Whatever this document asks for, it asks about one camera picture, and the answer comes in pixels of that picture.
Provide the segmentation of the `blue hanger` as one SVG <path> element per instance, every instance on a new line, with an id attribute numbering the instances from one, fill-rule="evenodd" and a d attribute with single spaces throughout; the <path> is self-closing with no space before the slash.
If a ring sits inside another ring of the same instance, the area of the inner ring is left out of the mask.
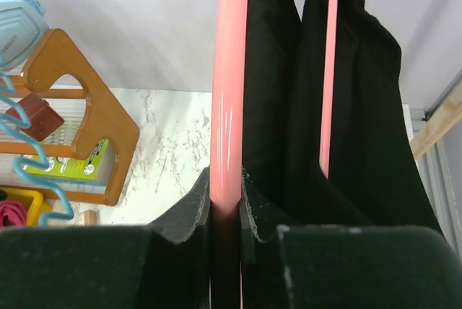
<path id="1" fill-rule="evenodd" d="M 64 190 L 58 185 L 46 179 L 39 179 L 31 176 L 30 174 L 24 171 L 24 166 L 32 166 L 36 168 L 46 169 L 48 167 L 48 160 L 45 155 L 44 149 L 40 143 L 33 139 L 31 136 L 24 134 L 21 131 L 18 131 L 17 128 L 26 126 L 31 126 L 30 119 L 28 118 L 24 108 L 17 102 L 11 100 L 7 95 L 13 95 L 16 90 L 11 79 L 3 72 L 1 72 L 1 101 L 6 103 L 9 107 L 13 107 L 13 111 L 19 114 L 19 117 L 14 117 L 6 113 L 1 114 L 1 130 L 7 133 L 8 135 L 19 139 L 20 141 L 29 144 L 32 146 L 39 156 L 39 160 L 33 160 L 30 158 L 17 157 L 14 159 L 12 167 L 15 173 L 24 181 L 28 183 L 33 183 L 38 186 L 44 186 L 45 188 L 51 189 L 54 193 L 58 195 L 61 200 L 61 203 L 64 207 L 64 212 L 44 212 L 39 216 L 38 224 L 40 226 L 46 226 L 48 220 L 58 219 L 58 220 L 71 220 L 74 218 L 74 210 L 71 207 L 70 201 Z"/>

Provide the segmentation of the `black trousers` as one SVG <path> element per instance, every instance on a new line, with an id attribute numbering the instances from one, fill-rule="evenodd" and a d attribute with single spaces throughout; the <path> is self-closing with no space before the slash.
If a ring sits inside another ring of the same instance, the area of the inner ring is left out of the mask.
<path id="1" fill-rule="evenodd" d="M 325 83 L 328 0 L 248 0 L 243 167 L 298 225 L 440 225 L 409 146 L 401 49 L 365 0 L 337 0 L 334 83 Z"/>

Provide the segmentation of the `pink hanger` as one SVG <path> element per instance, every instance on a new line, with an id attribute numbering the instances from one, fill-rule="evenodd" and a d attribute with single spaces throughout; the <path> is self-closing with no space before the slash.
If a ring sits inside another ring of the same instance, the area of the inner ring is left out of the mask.
<path id="1" fill-rule="evenodd" d="M 213 308 L 323 308 L 316 297 L 311 225 L 278 225 L 265 243 L 242 200 L 248 0 L 219 0 L 212 93 L 209 196 Z"/>

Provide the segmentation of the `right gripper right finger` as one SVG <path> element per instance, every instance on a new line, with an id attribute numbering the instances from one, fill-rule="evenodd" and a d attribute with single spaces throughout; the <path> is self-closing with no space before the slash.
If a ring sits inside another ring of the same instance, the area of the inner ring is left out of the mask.
<path id="1" fill-rule="evenodd" d="M 250 231 L 258 242 L 268 242 L 276 233 L 278 225 L 297 225 L 297 222 L 283 209 L 258 192 L 253 179 L 244 167 L 242 187 L 244 215 L 248 218 Z"/>

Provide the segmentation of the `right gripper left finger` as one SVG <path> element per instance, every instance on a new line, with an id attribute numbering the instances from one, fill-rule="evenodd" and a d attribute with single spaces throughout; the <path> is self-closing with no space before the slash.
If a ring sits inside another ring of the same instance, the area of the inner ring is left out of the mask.
<path id="1" fill-rule="evenodd" d="M 186 242 L 209 216 L 209 167 L 205 167 L 190 191 L 147 227 L 174 244 Z"/>

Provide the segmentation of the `pink trousers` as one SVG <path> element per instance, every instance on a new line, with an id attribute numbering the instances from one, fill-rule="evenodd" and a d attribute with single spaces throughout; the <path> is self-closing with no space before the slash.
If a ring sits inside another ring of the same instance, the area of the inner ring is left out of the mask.
<path id="1" fill-rule="evenodd" d="M 1 228 L 24 226 L 27 221 L 25 207 L 17 201 L 2 201 L 0 208 Z"/>

